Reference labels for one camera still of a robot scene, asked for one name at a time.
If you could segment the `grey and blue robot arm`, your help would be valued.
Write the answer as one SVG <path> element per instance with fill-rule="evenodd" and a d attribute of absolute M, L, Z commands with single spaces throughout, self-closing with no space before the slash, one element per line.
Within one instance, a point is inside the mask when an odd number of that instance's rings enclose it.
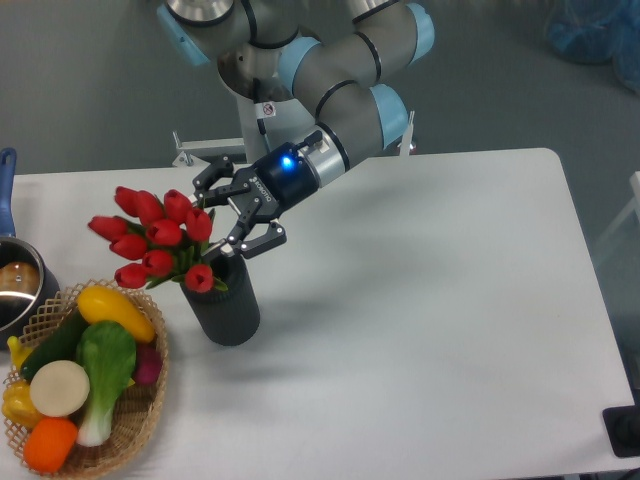
<path fill-rule="evenodd" d="M 193 181 L 204 207 L 226 205 L 231 231 L 205 258 L 252 258 L 284 243 L 280 216 L 393 144 L 408 152 L 413 115 L 386 85 L 433 46 L 425 9 L 351 1 L 354 26 L 327 45 L 287 1 L 165 1 L 167 36 L 195 66 L 212 64 L 234 95 L 238 139 L 181 141 L 177 162 L 204 162 Z"/>

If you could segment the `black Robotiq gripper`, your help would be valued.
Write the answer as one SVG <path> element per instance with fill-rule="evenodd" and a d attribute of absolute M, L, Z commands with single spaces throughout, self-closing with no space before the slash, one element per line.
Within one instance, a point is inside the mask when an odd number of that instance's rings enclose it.
<path fill-rule="evenodd" d="M 311 164 L 304 157 L 311 146 L 309 141 L 287 142 L 235 173 L 228 155 L 208 159 L 209 165 L 192 180 L 191 202 L 204 208 L 227 204 L 236 211 L 236 224 L 220 247 L 222 256 L 251 259 L 287 241 L 285 228 L 270 221 L 319 189 Z M 229 184 L 213 188 L 218 180 L 231 177 Z M 263 234 L 244 240 L 255 225 L 268 222 Z"/>

